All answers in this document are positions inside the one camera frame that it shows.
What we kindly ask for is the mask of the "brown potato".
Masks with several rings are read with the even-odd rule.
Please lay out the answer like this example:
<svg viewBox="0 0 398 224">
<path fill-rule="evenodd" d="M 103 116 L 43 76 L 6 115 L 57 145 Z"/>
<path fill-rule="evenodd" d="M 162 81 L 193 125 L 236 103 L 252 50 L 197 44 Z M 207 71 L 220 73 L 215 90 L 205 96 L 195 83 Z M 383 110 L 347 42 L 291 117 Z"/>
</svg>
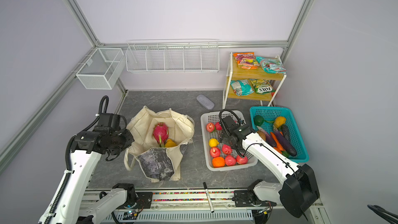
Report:
<svg viewBox="0 0 398 224">
<path fill-rule="evenodd" d="M 257 133 L 260 135 L 262 140 L 266 141 L 266 134 L 263 131 L 258 130 Z"/>
</svg>

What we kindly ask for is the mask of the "yellow pear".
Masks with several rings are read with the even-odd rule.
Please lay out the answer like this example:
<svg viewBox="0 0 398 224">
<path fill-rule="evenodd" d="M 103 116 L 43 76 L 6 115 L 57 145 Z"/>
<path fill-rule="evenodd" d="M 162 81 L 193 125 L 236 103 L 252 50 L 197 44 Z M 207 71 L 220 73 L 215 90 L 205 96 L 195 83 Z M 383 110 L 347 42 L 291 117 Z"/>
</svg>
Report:
<svg viewBox="0 0 398 224">
<path fill-rule="evenodd" d="M 171 139 L 168 139 L 165 143 L 166 148 L 171 148 L 171 147 L 176 147 L 176 146 L 177 146 L 177 144 Z"/>
</svg>

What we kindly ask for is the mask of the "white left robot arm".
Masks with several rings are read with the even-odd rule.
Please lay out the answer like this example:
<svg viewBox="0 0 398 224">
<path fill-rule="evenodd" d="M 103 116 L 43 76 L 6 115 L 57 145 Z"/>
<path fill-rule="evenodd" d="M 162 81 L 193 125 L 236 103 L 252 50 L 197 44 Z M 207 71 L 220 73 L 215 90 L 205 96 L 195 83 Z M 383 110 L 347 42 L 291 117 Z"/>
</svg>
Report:
<svg viewBox="0 0 398 224">
<path fill-rule="evenodd" d="M 93 207 L 80 210 L 89 180 L 102 155 L 113 161 L 129 148 L 134 139 L 120 122 L 126 118 L 108 113 L 109 97 L 103 96 L 95 120 L 72 136 L 65 151 L 66 169 L 40 224 L 99 224 L 122 206 L 133 207 L 137 195 L 133 184 L 118 183 Z"/>
</svg>

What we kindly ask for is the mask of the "pink dragon fruit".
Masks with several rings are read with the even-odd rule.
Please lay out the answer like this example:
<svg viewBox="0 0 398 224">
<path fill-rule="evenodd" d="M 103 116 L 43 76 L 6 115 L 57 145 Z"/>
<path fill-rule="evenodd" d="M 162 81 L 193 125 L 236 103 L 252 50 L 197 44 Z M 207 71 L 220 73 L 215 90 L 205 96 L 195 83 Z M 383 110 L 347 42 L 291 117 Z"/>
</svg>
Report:
<svg viewBox="0 0 398 224">
<path fill-rule="evenodd" d="M 166 141 L 169 138 L 169 128 L 163 123 L 159 122 L 153 129 L 153 137 L 160 147 L 165 147 Z"/>
</svg>

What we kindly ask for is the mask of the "cream canvas grocery bag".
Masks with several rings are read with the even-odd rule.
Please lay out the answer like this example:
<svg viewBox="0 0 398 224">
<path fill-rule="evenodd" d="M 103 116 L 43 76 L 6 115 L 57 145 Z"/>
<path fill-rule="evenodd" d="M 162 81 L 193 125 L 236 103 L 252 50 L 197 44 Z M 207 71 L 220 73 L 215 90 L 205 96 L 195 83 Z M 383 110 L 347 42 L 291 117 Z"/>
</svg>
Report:
<svg viewBox="0 0 398 224">
<path fill-rule="evenodd" d="M 160 147 L 153 136 L 156 124 L 164 123 L 174 147 Z M 145 177 L 151 182 L 181 179 L 181 162 L 188 144 L 193 142 L 194 120 L 168 109 L 154 112 L 144 106 L 129 122 L 127 129 L 134 142 L 124 153 L 124 167 L 131 171 L 138 163 Z"/>
</svg>

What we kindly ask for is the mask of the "green bell pepper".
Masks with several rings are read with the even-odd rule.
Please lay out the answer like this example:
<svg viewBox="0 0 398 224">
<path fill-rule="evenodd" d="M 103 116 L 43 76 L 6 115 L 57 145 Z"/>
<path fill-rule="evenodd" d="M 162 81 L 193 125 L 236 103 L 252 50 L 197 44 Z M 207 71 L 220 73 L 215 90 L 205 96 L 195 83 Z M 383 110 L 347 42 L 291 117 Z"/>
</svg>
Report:
<svg viewBox="0 0 398 224">
<path fill-rule="evenodd" d="M 262 116 L 260 116 L 260 115 L 254 116 L 254 125 L 255 126 L 260 127 L 261 125 L 263 125 L 263 123 L 264 123 L 264 118 Z"/>
</svg>

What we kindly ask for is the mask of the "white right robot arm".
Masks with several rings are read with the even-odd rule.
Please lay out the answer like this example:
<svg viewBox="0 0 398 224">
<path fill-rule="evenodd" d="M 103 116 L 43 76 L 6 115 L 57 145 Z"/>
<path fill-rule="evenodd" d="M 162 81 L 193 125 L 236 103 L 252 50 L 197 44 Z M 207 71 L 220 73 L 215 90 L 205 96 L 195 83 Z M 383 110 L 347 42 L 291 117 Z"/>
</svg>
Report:
<svg viewBox="0 0 398 224">
<path fill-rule="evenodd" d="M 248 187 L 249 198 L 254 200 L 254 204 L 274 202 L 281 204 L 296 218 L 303 216 L 320 198 L 314 170 L 277 152 L 233 111 L 223 109 L 219 112 L 219 118 L 222 142 L 235 149 L 241 158 L 247 152 L 254 155 L 278 179 L 276 184 L 257 180 Z"/>
</svg>

